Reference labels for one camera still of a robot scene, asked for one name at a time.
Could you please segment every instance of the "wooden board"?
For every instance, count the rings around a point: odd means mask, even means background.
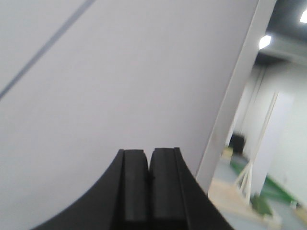
[[[219,210],[259,222],[268,226],[269,229],[281,229],[282,219],[276,211],[272,210],[272,217],[259,215],[251,205],[246,204],[244,197],[233,184],[213,179],[208,197]]]

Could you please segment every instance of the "green floor stripe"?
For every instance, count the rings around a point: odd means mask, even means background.
[[[230,165],[233,170],[240,174],[240,172],[244,169],[245,165],[241,163],[237,163],[233,160],[230,161]],[[280,200],[286,203],[291,203],[292,201],[296,201],[296,199],[288,194],[285,190],[283,190],[276,182],[272,180],[269,176],[266,177],[263,189],[261,191],[260,196],[269,197],[275,200]]]

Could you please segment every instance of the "dark line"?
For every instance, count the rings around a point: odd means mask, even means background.
[[[84,2],[69,19],[56,31],[56,33],[44,44],[43,47],[28,61],[28,63],[17,73],[9,84],[0,93],[0,101],[10,89],[29,71],[29,69],[66,33],[66,31],[80,18],[80,16],[95,2],[87,0]]]

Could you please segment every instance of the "black object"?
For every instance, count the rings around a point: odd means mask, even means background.
[[[155,149],[150,161],[151,211],[154,230],[186,229],[174,149]]]
[[[186,166],[179,148],[119,150],[80,199],[34,230],[232,230]]]
[[[229,142],[229,147],[232,147],[234,149],[234,153],[242,154],[244,145],[244,136],[238,133],[233,133]]]
[[[148,223],[148,165],[143,150],[120,149],[81,198],[34,230],[142,230]]]

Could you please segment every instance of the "ceiling light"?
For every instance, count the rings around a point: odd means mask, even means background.
[[[302,13],[301,23],[307,23],[307,10]]]
[[[259,49],[263,49],[271,43],[271,36],[265,35],[259,42]]]

